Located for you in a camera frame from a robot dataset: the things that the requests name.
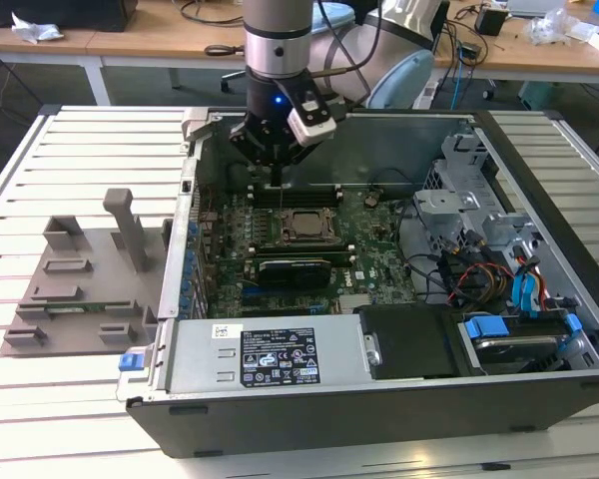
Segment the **sticker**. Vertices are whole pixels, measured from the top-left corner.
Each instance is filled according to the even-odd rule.
[[[242,324],[214,324],[211,339],[238,339],[243,327]]]
[[[237,324],[216,324],[214,328],[218,326]],[[319,384],[319,361],[312,327],[242,331],[241,346],[240,378],[244,387]]]

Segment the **red wire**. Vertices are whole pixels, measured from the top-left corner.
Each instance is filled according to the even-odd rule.
[[[517,257],[517,262],[521,265],[525,265],[526,261],[524,261],[523,257]],[[546,310],[546,280],[539,273],[536,273],[537,277],[539,277],[539,305],[541,306],[541,310]]]
[[[459,281],[457,282],[457,286],[455,287],[455,289],[458,289],[461,284],[468,278],[468,274],[475,269],[476,267],[486,267],[486,266],[490,266],[490,267],[494,267],[496,269],[501,269],[503,270],[506,274],[508,274],[510,277],[515,278],[515,276],[512,274],[512,272],[510,272],[508,270],[507,267],[504,267],[500,264],[495,264],[494,262],[480,262],[477,264],[473,264],[471,266],[468,267],[468,269],[464,272],[464,274],[461,276],[461,278],[459,279]],[[452,301],[452,299],[456,297],[456,294],[454,292],[452,292],[450,294],[450,296],[448,297],[448,302]]]

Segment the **white label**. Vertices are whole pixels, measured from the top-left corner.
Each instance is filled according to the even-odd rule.
[[[211,339],[238,339],[243,327],[243,324],[214,324]]]

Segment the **power supply label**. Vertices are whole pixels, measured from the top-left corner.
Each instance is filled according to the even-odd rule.
[[[319,383],[312,327],[242,331],[240,382],[244,387]]]

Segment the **paper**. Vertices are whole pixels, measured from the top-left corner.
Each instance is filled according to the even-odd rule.
[[[64,37],[64,35],[60,33],[60,29],[58,29],[57,25],[36,25],[35,23],[25,22],[16,17],[13,12],[11,12],[11,17],[13,18],[11,31],[23,40],[33,43],[34,45],[37,44],[38,41],[55,40]]]

